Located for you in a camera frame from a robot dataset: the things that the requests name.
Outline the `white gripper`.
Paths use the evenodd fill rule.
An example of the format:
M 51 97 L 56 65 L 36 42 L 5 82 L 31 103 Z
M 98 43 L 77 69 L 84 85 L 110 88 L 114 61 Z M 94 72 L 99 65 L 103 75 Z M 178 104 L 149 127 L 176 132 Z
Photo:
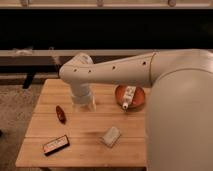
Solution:
M 88 104 L 87 108 L 89 111 L 94 112 L 96 110 L 96 104 L 90 103 L 93 99 L 93 94 L 89 88 L 72 88 L 71 91 L 71 98 L 75 103 L 72 105 L 73 111 L 78 111 L 80 109 L 80 105 L 78 104 Z

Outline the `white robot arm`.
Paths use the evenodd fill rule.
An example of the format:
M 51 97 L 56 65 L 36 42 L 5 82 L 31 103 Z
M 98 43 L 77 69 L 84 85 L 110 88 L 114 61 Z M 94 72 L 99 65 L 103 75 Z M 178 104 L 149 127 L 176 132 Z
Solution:
M 80 53 L 60 78 L 77 104 L 92 99 L 91 83 L 146 87 L 148 171 L 213 171 L 213 52 L 166 50 L 95 64 Z

